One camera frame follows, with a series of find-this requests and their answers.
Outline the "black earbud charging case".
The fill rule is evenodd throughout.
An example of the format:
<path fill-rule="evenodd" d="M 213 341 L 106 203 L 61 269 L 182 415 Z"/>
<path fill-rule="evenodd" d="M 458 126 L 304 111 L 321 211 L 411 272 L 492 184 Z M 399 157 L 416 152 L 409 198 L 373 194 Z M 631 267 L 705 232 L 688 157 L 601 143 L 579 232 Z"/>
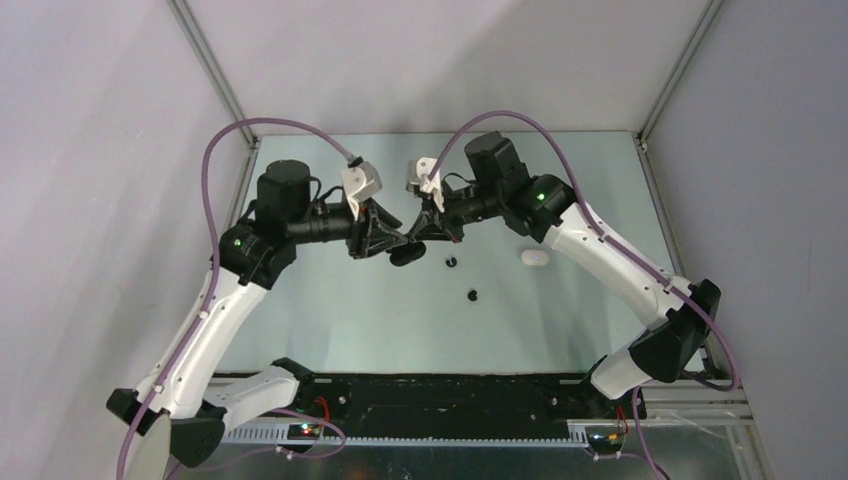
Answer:
<path fill-rule="evenodd" d="M 389 261 L 395 267 L 404 267 L 421 259 L 426 252 L 427 247 L 423 242 L 407 243 L 390 249 Z"/>

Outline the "white earbud charging case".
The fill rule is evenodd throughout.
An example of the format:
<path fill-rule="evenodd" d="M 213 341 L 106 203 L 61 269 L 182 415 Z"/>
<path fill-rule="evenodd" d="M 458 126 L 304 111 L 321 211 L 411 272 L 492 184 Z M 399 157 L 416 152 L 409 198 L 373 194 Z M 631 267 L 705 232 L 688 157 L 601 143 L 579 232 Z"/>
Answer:
<path fill-rule="evenodd" d="M 521 252 L 520 259 L 523 264 L 532 267 L 545 266 L 550 261 L 549 253 L 545 250 L 526 249 Z"/>

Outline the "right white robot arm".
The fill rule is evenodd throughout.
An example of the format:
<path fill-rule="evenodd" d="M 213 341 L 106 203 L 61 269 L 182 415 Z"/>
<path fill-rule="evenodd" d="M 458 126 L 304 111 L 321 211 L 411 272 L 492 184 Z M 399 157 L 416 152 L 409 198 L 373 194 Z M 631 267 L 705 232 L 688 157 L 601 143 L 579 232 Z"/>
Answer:
<path fill-rule="evenodd" d="M 644 330 L 591 368 L 581 402 L 593 417 L 610 416 L 622 396 L 639 385 L 672 383 L 682 376 L 710 330 L 706 319 L 717 312 L 719 287 L 661 269 L 589 205 L 581 205 L 564 180 L 530 174 L 501 133 L 474 138 L 465 156 L 473 178 L 459 190 L 436 174 L 436 159 L 410 163 L 407 189 L 422 200 L 408 233 L 415 249 L 421 251 L 426 241 L 458 243 L 466 225 L 500 217 L 516 234 L 566 255 L 613 291 Z"/>

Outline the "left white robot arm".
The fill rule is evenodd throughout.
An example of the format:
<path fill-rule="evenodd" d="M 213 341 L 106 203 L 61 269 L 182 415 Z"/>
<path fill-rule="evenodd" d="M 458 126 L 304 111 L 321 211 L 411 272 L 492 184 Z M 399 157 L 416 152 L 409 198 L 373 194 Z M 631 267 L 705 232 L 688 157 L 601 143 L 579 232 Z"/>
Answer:
<path fill-rule="evenodd" d="M 255 198 L 214 241 L 212 266 L 192 312 L 150 374 L 133 389 L 115 390 L 108 409 L 139 440 L 121 454 L 127 479 L 160 479 L 171 459 L 204 463 L 223 437 L 265 413 L 304 416 L 316 403 L 310 371 L 277 360 L 222 388 L 211 379 L 236 333 L 290 266 L 301 244 L 344 241 L 368 258 L 403 245 L 400 222 L 377 202 L 376 168 L 355 158 L 341 173 L 342 199 L 327 201 L 320 181 L 297 160 L 271 163 Z"/>

